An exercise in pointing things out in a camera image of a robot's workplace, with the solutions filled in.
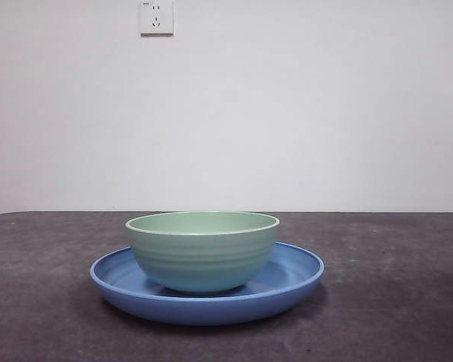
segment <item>dark gray tabletop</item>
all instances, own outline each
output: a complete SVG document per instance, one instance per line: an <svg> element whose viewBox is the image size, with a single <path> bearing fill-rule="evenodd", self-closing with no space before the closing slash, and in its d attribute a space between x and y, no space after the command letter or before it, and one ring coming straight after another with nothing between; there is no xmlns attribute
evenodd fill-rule
<svg viewBox="0 0 453 362"><path fill-rule="evenodd" d="M0 215L0 362L453 361L453 214L271 213L316 292L262 321L179 327L104 302L91 263L146 213Z"/></svg>

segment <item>green bowl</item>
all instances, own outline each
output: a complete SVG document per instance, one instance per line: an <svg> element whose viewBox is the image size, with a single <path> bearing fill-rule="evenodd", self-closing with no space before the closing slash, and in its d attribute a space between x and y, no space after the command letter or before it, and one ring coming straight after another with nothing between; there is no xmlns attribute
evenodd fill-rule
<svg viewBox="0 0 453 362"><path fill-rule="evenodd" d="M269 259L280 221L241 212L158 213L129 220L131 249L159 284L186 293L243 285Z"/></svg>

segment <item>blue plate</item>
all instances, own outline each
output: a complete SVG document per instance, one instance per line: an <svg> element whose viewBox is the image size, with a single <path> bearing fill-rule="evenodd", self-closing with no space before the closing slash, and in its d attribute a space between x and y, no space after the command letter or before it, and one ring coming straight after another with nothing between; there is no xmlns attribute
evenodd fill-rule
<svg viewBox="0 0 453 362"><path fill-rule="evenodd" d="M316 288L324 263L314 253L276 243L269 262L247 284L214 296L191 296L151 281L131 248L91 266L100 294L127 313L170 324L212 326L269 317L292 308Z"/></svg>

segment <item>electrical outlet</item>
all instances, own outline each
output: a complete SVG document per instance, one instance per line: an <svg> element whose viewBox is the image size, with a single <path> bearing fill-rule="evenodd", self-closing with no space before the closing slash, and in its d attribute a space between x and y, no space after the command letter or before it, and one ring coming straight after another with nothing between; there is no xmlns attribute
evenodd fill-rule
<svg viewBox="0 0 453 362"><path fill-rule="evenodd" d="M173 34L173 0L143 0L139 12L141 35Z"/></svg>

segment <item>white wall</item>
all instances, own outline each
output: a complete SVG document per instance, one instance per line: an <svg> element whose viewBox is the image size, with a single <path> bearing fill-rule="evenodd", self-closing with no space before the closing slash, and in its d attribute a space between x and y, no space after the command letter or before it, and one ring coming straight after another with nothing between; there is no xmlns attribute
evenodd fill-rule
<svg viewBox="0 0 453 362"><path fill-rule="evenodd" d="M453 211L453 0L0 0L0 213Z"/></svg>

